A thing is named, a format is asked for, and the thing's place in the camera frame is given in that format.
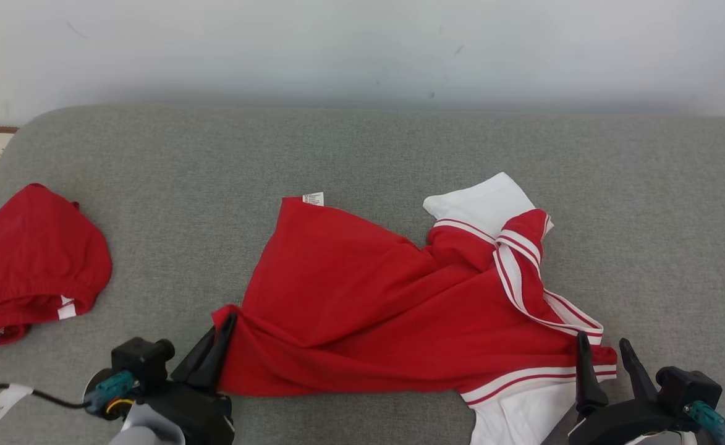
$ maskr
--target red fabric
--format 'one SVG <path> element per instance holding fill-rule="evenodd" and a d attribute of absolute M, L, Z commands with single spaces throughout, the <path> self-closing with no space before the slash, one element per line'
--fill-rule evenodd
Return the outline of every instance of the red fabric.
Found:
<path fill-rule="evenodd" d="M 111 270 L 107 242 L 78 203 L 26 186 L 0 209 L 0 344 L 58 320 L 63 306 L 87 312 Z"/>
<path fill-rule="evenodd" d="M 504 229 L 540 248 L 546 214 Z M 509 301 L 493 266 L 495 245 L 453 226 L 434 227 L 420 250 L 345 211 L 283 200 L 277 229 L 241 307 L 220 382 L 253 396 L 312 392 L 476 389 L 509 372 L 572 367 L 576 338 L 543 326 Z M 562 322 L 525 273 L 531 315 Z M 613 364 L 595 347 L 595 364 Z"/>

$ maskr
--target white sleeve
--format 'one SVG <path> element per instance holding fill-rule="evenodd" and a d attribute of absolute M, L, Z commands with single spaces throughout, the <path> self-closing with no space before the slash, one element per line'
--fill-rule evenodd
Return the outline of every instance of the white sleeve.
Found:
<path fill-rule="evenodd" d="M 422 206 L 438 224 L 462 223 L 489 237 L 497 237 L 509 219 L 535 208 L 517 183 L 503 172 L 469 189 L 425 198 Z"/>

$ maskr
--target cable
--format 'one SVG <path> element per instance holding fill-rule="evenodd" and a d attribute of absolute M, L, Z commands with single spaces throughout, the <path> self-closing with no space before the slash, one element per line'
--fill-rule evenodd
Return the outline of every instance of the cable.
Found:
<path fill-rule="evenodd" d="M 107 405 L 106 414 L 109 414 L 111 409 L 115 408 L 118 403 L 128 403 L 129 405 L 133 405 L 134 400 L 131 400 L 130 398 L 119 398 L 118 400 L 115 400 L 114 402 Z"/>
<path fill-rule="evenodd" d="M 10 386 L 9 383 L 0 383 L 0 389 L 7 389 L 9 386 Z M 47 394 L 46 392 L 38 391 L 37 389 L 34 389 L 32 391 L 32 395 L 34 395 L 35 397 L 43 398 L 43 400 L 52 402 L 55 405 L 60 405 L 63 408 L 68 408 L 68 409 L 82 409 L 89 405 L 88 402 L 83 402 L 83 403 L 66 402 L 65 400 L 54 397 L 53 395 Z"/>

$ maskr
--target teal connector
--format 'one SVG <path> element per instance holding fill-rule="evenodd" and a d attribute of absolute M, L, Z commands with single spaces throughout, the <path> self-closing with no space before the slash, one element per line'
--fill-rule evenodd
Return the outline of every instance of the teal connector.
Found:
<path fill-rule="evenodd" d="M 725 444 L 725 419 L 718 412 L 706 403 L 696 400 L 688 405 L 684 411 L 689 417 L 700 423 L 700 425 L 708 430 L 719 443 Z"/>
<path fill-rule="evenodd" d="M 120 371 L 85 394 L 85 402 L 90 403 L 85 409 L 91 414 L 99 414 L 110 400 L 127 395 L 133 388 L 134 376 L 131 372 Z"/>

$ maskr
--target red and white shirt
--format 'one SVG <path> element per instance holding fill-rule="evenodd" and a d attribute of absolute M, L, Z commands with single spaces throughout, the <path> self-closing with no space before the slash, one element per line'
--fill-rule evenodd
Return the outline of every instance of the red and white shirt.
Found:
<path fill-rule="evenodd" d="M 252 396 L 456 389 L 472 444 L 540 444 L 574 402 L 576 335 L 616 376 L 603 328 L 543 287 L 549 216 L 507 175 L 425 200 L 428 245 L 283 199 L 238 314 L 222 391 Z"/>

